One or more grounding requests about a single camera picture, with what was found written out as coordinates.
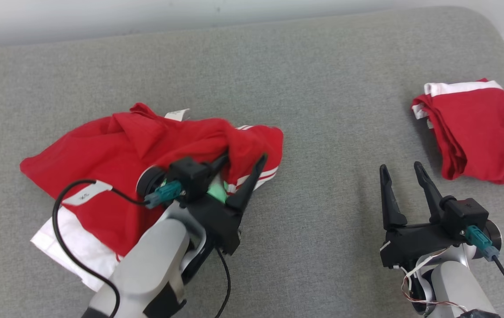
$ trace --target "clothing label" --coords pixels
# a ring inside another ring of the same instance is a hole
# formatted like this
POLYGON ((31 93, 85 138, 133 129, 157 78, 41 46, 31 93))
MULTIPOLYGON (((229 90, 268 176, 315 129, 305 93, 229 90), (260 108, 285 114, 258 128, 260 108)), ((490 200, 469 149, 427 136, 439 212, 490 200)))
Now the clothing label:
POLYGON ((110 189, 112 189, 112 185, 109 185, 108 183, 104 183, 103 181, 97 180, 96 183, 92 183, 91 185, 84 187, 84 189, 82 189, 78 193, 68 197, 67 199, 62 201, 62 203, 74 205, 74 206, 81 205, 83 203, 86 203, 92 197, 98 195, 99 193, 102 193, 104 191, 109 191, 110 189))
POLYGON ((184 121, 189 118, 189 108, 171 111, 167 113, 164 118, 173 119, 174 121, 184 121))
POLYGON ((411 109, 413 109, 413 114, 415 114, 416 119, 422 119, 428 116, 428 113, 423 110, 424 104, 423 103, 418 103, 417 105, 411 106, 411 109))

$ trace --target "teal connector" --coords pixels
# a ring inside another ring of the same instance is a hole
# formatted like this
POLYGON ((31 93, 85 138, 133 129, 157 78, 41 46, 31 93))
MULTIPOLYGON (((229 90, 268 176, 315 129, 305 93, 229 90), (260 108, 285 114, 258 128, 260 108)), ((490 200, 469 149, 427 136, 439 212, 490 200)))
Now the teal connector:
POLYGON ((165 183, 165 185, 162 185, 153 193, 144 197, 145 201, 149 201, 149 203, 146 204, 146 207, 153 209, 163 202, 175 200, 179 197, 179 195, 181 195, 181 191, 183 191, 183 189, 179 181, 165 183))
POLYGON ((471 225, 467 227, 464 237, 466 237, 466 240, 468 240, 470 244, 476 246, 480 250, 487 261, 493 261, 492 257, 494 255, 499 256, 498 249, 492 246, 492 241, 484 232, 478 229, 478 226, 471 225))

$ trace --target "folded red shirt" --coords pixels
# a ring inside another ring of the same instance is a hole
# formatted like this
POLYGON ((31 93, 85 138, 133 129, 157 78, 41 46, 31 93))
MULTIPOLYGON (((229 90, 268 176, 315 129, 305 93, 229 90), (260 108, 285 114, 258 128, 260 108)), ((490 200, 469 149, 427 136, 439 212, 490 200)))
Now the folded red shirt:
POLYGON ((428 83, 412 109, 432 123, 444 178, 504 184, 504 90, 498 83, 428 83))
MULTIPOLYGON (((51 197, 77 179, 98 179, 130 197, 151 165, 167 169, 183 157, 213 161, 228 149, 230 164, 222 172, 234 192, 263 153, 268 154, 259 184, 275 176, 282 160, 283 133, 276 127, 235 129, 224 119, 174 121, 159 117, 143 103, 128 113, 91 121, 70 131, 39 155, 24 159, 20 170, 51 197)), ((70 191, 70 197, 76 191, 70 191)), ((108 191, 74 207, 81 225, 119 255, 126 255, 163 213, 128 203, 108 191)))

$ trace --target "gray fabric surface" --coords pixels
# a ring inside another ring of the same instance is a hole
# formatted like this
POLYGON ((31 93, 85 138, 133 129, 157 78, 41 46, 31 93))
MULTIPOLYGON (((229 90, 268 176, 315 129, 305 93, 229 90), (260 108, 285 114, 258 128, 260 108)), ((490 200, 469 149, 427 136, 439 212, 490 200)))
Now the gray fabric surface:
MULTIPOLYGON (((409 110, 424 83, 483 77, 504 87, 504 44, 484 17, 460 8, 1 48, 0 318, 85 310, 92 292, 28 241, 53 200, 18 165, 135 102, 286 135, 278 175, 256 191, 242 244, 227 258, 224 317, 416 316, 401 273, 381 266, 378 168, 388 165, 410 222, 428 219, 419 160, 441 193, 484 205, 504 237, 504 185, 441 179, 434 137, 409 110)), ((473 271, 504 317, 496 266, 477 260, 473 271)), ((214 316, 225 288, 211 255, 177 317, 214 316)))

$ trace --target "white stripe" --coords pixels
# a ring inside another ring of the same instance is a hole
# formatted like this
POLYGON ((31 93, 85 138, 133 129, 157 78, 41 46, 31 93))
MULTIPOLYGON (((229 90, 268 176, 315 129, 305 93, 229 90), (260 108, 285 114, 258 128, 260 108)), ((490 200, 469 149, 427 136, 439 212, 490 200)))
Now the white stripe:
POLYGON ((258 180, 258 182, 256 182, 256 186, 254 187, 254 190, 258 189, 260 187, 260 185, 263 185, 264 183, 266 183, 266 181, 270 181, 271 179, 274 179, 275 176, 276 176, 276 174, 274 173, 273 175, 270 175, 267 178, 258 180))
MULTIPOLYGON (((268 170, 268 171, 264 171, 264 172, 260 173, 260 178, 267 177, 268 175, 272 175, 272 174, 276 173, 276 171, 278 171, 278 168, 279 168, 279 166, 275 167, 272 170, 268 170)), ((248 179, 248 177, 250 177, 250 175, 245 175, 244 177, 240 177, 238 180, 236 180, 236 185, 231 184, 229 186, 238 187, 238 186, 242 185, 242 183, 244 183, 244 181, 246 181, 246 179, 248 179)))
POLYGON ((424 92, 425 94, 431 94, 431 97, 435 97, 438 95, 470 92, 475 91, 477 89, 485 89, 485 88, 503 89, 496 81, 491 80, 486 82, 470 81, 465 83, 454 83, 454 84, 427 83, 424 86, 424 92))
MULTIPOLYGON (((266 181, 274 179, 275 176, 276 176, 276 173, 274 173, 273 175, 270 175, 268 177, 264 177, 264 178, 258 179, 258 181, 256 182, 256 186, 254 187, 254 190, 258 189, 258 187, 260 185, 263 185, 266 181)), ((238 187, 240 187, 240 186, 228 185, 228 189, 226 191, 228 193, 236 193, 236 191, 238 190, 238 187)))

